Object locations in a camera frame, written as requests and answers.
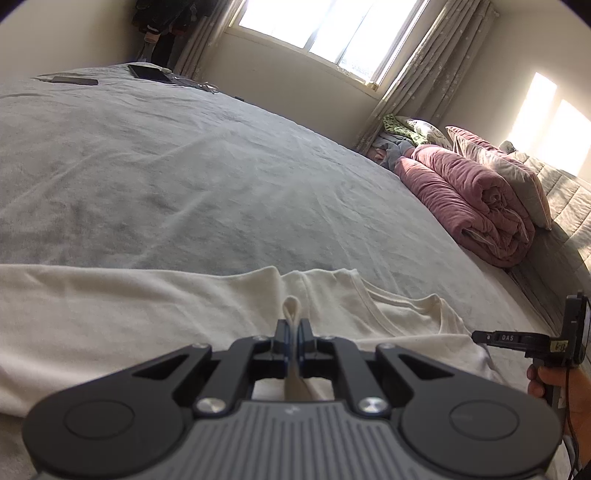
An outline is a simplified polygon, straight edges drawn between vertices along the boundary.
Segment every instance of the wall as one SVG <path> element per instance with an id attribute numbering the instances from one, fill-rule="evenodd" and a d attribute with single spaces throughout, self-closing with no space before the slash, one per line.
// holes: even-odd
<path id="1" fill-rule="evenodd" d="M 0 80 L 133 60 L 135 0 L 27 0 L 0 24 Z"/>
<path id="2" fill-rule="evenodd" d="M 564 5 L 502 15 L 441 126 L 466 128 L 591 181 L 591 29 Z M 566 124 L 576 133 L 568 136 Z M 561 127 L 559 134 L 550 134 Z"/>
<path id="3" fill-rule="evenodd" d="M 420 15 L 384 80 L 385 90 L 433 24 L 445 0 L 432 0 Z M 206 66 L 204 78 L 351 148 L 384 91 L 368 92 L 322 62 L 246 29 L 230 28 Z"/>

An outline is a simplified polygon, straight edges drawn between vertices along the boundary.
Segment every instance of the green floral fabric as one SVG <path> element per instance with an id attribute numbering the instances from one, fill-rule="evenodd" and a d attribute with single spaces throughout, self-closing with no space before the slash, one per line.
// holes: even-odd
<path id="1" fill-rule="evenodd" d="M 390 134 L 408 138 L 415 147 L 429 143 L 426 137 L 410 130 L 396 120 L 396 117 L 392 113 L 384 116 L 384 129 Z"/>

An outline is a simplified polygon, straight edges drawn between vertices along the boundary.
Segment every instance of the smartphone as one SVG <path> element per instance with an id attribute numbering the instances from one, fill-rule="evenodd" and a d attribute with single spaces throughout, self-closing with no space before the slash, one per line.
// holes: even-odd
<path id="1" fill-rule="evenodd" d="M 97 79 L 85 79 L 82 77 L 53 77 L 52 83 L 72 83 L 74 85 L 98 85 Z"/>
<path id="2" fill-rule="evenodd" d="M 129 70 L 137 79 L 152 80 L 153 82 L 172 83 L 160 69 L 144 67 L 143 65 L 128 65 Z"/>

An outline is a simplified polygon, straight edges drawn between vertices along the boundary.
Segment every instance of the curtain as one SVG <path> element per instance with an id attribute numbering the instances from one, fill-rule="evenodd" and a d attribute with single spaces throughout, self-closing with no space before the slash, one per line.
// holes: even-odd
<path id="1" fill-rule="evenodd" d="M 449 0 L 365 122 L 357 152 L 365 155 L 389 113 L 437 124 L 496 17 L 490 0 Z"/>
<path id="2" fill-rule="evenodd" d="M 240 8 L 242 0 L 217 0 L 211 16 L 201 17 L 191 32 L 174 66 L 174 72 L 199 82 L 224 30 Z"/>

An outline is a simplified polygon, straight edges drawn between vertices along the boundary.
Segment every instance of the ribbed gray surface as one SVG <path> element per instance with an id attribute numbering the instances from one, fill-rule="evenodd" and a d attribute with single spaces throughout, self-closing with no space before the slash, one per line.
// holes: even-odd
<path id="1" fill-rule="evenodd" d="M 387 422 L 354 417 L 341 403 L 244 402 L 228 418 L 197 422 L 178 451 L 126 480 L 444 478 L 409 457 Z"/>

